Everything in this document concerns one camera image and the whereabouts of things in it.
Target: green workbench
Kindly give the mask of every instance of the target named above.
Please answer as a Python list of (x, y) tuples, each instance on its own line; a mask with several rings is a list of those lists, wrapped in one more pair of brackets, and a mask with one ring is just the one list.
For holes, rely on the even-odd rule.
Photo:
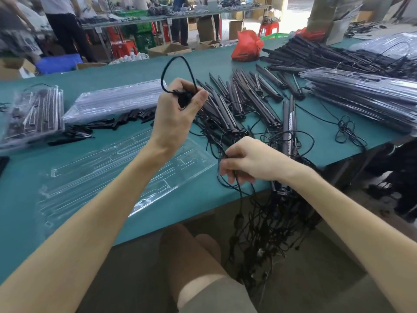
[[(343, 46), (349, 46), (352, 40), (346, 40)], [(268, 40), (265, 47), (275, 49), (284, 40)], [(232, 62), (231, 54), (234, 46), (195, 51), (185, 54), (193, 70), (194, 76), (209, 82), (208, 73), (220, 75), (225, 81), (232, 74), (232, 68), (243, 68), (255, 71), (255, 62)], [(120, 85), (134, 84), (142, 81), (158, 79), (162, 69), (171, 57), (158, 57), (150, 60), (123, 63), (102, 68), (90, 68), (65, 74), (53, 74), (14, 82), (1, 82), (1, 101), (13, 100), (13, 94), (37, 83), (58, 85), (64, 90), (65, 110), (83, 92), (112, 88)], [(190, 74), (181, 60), (176, 60), (166, 74), (166, 82), (174, 78), (190, 79)], [(299, 102), (305, 109), (327, 120), (334, 120), (323, 109), (320, 103), (308, 95)], [(279, 116), (282, 115), (282, 104), (271, 102)], [(346, 111), (326, 104), (337, 117), (348, 114)], [(348, 114), (356, 123), (355, 133), (368, 142), (368, 148), (376, 147), (385, 142), (399, 138), (401, 135), (389, 128), (361, 116)], [(311, 117), (302, 110), (297, 110), (297, 126), (301, 131), (310, 133), (315, 138), (313, 149), (306, 155), (317, 166), (326, 166), (345, 159), (360, 152), (360, 148), (347, 142), (339, 144), (334, 141), (337, 131), (335, 125), (324, 123)], [(257, 120), (256, 115), (249, 115), (245, 126), (252, 125)], [(101, 149), (111, 143), (128, 138), (150, 124), (131, 122), (121, 126), (117, 131), (96, 130), (95, 139), (61, 145), (57, 147), (37, 147), (17, 152), (11, 155), (11, 161), (0, 178), (0, 283), (23, 262), (28, 255), (39, 246), (39, 228), (36, 225), (35, 205), (39, 199), (38, 191), (42, 185), (42, 174), (50, 171), (51, 167), (69, 163), (74, 158), (87, 152)], [(198, 133), (193, 125), (192, 131)], [(261, 124), (257, 124), (254, 132), (265, 131)], [(303, 134), (299, 135), (303, 147), (302, 153), (309, 148), (311, 139)], [(206, 138), (190, 135), (190, 138), (206, 147)], [(268, 183), (259, 181), (256, 190), (268, 188)], [(251, 192), (248, 185), (243, 190)], [(139, 213), (130, 217), (120, 232), (116, 244), (126, 242), (138, 236), (158, 230), (173, 223), (190, 218), (204, 211), (213, 209), (227, 202), (236, 200), (238, 192), (222, 187), (216, 178), (216, 167), (205, 171), (192, 182), (157, 202), (149, 205)]]

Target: clear plastic tray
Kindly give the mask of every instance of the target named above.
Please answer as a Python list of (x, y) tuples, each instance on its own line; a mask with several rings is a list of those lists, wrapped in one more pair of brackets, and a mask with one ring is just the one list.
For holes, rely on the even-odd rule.
[[(120, 143), (51, 169), (39, 191), (40, 200), (36, 209), (43, 236), (50, 236), (117, 177), (148, 142), (151, 132), (143, 131)], [(212, 156), (187, 139), (174, 157), (151, 179), (130, 216), (216, 163)]]
[(15, 95), (6, 115), (0, 148), (19, 147), (64, 129), (63, 91), (57, 86)]
[(67, 123), (83, 124), (133, 109), (152, 108), (158, 103), (161, 93), (160, 79), (86, 92), (76, 99), (63, 119)]

